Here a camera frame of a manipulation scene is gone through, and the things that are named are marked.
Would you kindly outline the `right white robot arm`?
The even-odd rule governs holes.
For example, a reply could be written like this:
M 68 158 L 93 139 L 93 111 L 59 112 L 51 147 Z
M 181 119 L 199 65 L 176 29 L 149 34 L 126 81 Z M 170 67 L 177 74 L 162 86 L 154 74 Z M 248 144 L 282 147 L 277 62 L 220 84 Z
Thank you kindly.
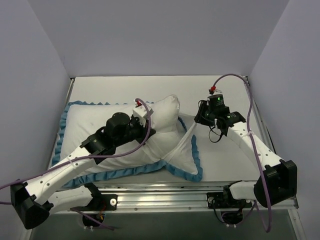
M 197 124 L 218 128 L 220 136 L 232 140 L 257 165 L 257 181 L 238 181 L 224 187 L 223 203 L 234 206 L 240 200 L 257 201 L 265 208 L 293 198 L 297 194 L 298 168 L 292 160 L 285 161 L 268 148 L 237 111 L 231 112 L 222 94 L 200 100 L 194 117 Z

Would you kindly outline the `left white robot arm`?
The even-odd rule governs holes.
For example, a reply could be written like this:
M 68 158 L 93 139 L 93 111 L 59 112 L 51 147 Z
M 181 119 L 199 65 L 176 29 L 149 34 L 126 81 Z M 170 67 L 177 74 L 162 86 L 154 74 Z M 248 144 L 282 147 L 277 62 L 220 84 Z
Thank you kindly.
M 151 128 L 151 114 L 148 110 L 134 110 L 132 116 L 116 112 L 61 162 L 36 177 L 11 184 L 11 205 L 23 226 L 33 229 L 60 211 L 104 206 L 104 198 L 93 183 L 71 190 L 61 188 L 105 159 L 117 157 L 116 149 L 122 145 L 136 141 L 136 149 L 140 149 L 156 132 Z

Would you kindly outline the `blue patterned ruffled pillowcase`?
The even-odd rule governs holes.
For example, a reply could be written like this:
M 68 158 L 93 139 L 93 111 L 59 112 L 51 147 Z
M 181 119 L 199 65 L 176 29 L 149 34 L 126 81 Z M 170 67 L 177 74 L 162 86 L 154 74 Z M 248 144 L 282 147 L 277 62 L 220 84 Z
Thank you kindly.
M 87 183 L 147 174 L 161 169 L 187 181 L 201 181 L 203 169 L 194 134 L 197 125 L 192 117 L 180 113 L 180 102 L 175 95 L 149 103 L 149 106 L 153 110 L 151 127 L 156 133 L 144 146 L 125 156 L 122 154 L 136 148 L 138 142 L 132 141 L 117 147 L 117 158 L 108 158 L 83 171 L 64 187 L 77 188 Z M 133 108 L 132 104 L 70 102 L 61 115 L 59 139 L 50 165 L 54 166 L 66 158 L 88 136 L 105 126 L 113 114 L 121 112 L 131 116 Z

